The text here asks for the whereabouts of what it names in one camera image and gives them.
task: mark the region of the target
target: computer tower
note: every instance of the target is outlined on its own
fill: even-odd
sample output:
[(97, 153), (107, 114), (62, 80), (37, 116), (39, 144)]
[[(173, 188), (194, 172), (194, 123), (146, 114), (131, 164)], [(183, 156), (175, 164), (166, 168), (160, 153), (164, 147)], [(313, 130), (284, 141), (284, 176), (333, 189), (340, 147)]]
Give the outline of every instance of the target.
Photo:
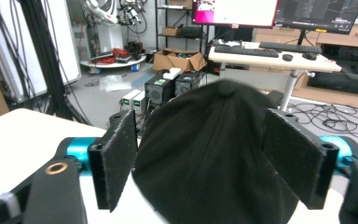
[(146, 101), (151, 105), (163, 105), (174, 96), (174, 80), (155, 75), (145, 83)]
[(200, 72), (183, 73), (175, 80), (175, 96), (195, 89), (200, 84)]

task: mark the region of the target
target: baseball cap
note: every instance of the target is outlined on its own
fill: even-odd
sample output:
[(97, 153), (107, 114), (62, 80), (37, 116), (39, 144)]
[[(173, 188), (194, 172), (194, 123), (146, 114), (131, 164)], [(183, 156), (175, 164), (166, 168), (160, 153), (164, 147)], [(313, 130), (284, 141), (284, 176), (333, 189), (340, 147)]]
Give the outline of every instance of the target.
[(287, 223), (298, 198), (261, 151), (270, 99), (228, 79), (152, 113), (132, 176), (170, 223)]

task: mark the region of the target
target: desk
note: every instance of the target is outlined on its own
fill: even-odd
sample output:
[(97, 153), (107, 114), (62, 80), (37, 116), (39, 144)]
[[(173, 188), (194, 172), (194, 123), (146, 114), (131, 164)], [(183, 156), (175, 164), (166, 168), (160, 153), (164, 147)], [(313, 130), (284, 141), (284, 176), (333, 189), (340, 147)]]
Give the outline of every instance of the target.
[[(63, 138), (99, 137), (104, 133), (103, 129), (26, 109), (1, 116), (0, 194), (13, 189), (50, 160)], [(91, 176), (81, 176), (80, 185), (90, 224), (166, 223), (145, 200), (131, 175), (112, 214), (98, 210)], [(324, 210), (309, 211), (299, 203), (289, 223), (339, 223), (337, 212), (341, 204), (342, 196), (330, 189)]]
[[(242, 44), (247, 49), (258, 49), (259, 43), (246, 42)], [(282, 59), (283, 54), (293, 55), (293, 60), (291, 62), (284, 61)], [(290, 96), (293, 91), (293, 87), (296, 84), (298, 70), (307, 70), (309, 72), (339, 72), (341, 67), (338, 66), (335, 62), (329, 61), (322, 55), (318, 55), (316, 61), (310, 61), (302, 57), (301, 53), (293, 52), (282, 52), (279, 53), (278, 58), (269, 58), (269, 57), (258, 57), (258, 56), (248, 56), (248, 55), (238, 55), (238, 54), (226, 54), (226, 53), (216, 53), (214, 52), (214, 47), (211, 48), (209, 53), (209, 59), (217, 63), (221, 63), (220, 76), (225, 76), (226, 64), (247, 64), (247, 65), (257, 65), (257, 66), (266, 66), (266, 67), (277, 67), (281, 69), (290, 69), (291, 74), (287, 78), (284, 96), (282, 98), (280, 110), (285, 111), (287, 104), (289, 103)]]

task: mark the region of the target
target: computer monitor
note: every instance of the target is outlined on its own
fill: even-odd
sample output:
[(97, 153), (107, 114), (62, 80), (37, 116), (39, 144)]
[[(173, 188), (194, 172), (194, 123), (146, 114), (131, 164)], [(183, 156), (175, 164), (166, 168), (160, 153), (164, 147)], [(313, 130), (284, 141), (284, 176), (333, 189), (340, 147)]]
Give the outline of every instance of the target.
[(193, 24), (272, 28), (278, 0), (193, 0)]
[(280, 0), (275, 26), (348, 35), (358, 15), (358, 0)]

